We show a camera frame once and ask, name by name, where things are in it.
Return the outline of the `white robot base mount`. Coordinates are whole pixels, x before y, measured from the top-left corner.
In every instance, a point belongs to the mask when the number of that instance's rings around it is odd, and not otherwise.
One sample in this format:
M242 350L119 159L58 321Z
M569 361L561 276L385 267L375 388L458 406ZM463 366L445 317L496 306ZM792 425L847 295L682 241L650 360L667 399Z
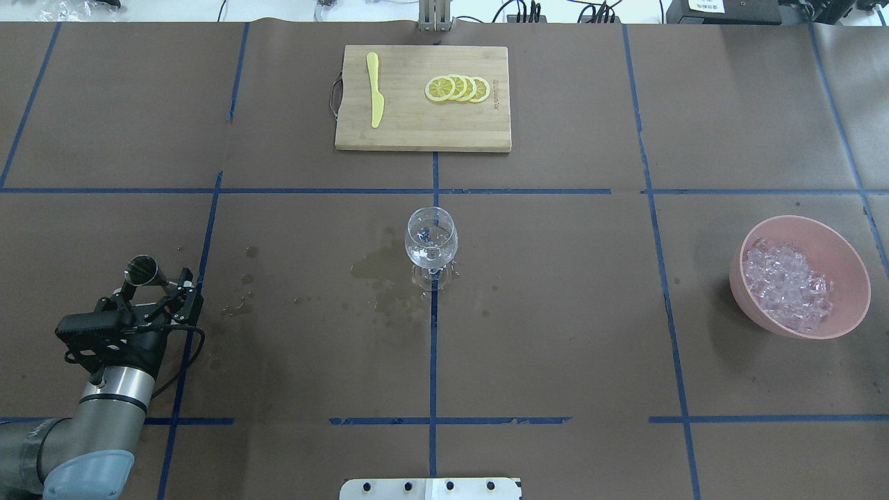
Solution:
M356 478L340 488L340 499L522 499L519 478Z

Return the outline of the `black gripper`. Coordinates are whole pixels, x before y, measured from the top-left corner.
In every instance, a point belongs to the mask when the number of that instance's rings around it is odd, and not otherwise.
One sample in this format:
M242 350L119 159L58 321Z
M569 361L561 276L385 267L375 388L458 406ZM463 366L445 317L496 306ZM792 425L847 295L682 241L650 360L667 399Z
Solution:
M177 281L169 281L162 269L156 269L149 284L161 287L166 295L145 311L133 309L131 300L138 288L128 282L124 282L109 297L99 298L95 305L96 313L127 311L133 313L135 325L125 336L124 353L87 358L89 383L98 388L108 382L111 367L135 368L148 374L156 390L168 388L181 376L181 371L178 371L168 382L158 384L169 334L182 330L181 325L197 327L203 297L194 286L193 278L190 268L183 268Z

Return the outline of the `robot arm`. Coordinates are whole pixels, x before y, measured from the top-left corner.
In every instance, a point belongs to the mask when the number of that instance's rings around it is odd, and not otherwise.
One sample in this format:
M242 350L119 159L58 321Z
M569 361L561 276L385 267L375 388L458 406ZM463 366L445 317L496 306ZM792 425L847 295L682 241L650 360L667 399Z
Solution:
M3 499L117 499L123 494L174 331L197 326L203 297L188 268L169 281L153 258L131 259L124 284L55 335L89 379L73 417L2 424Z

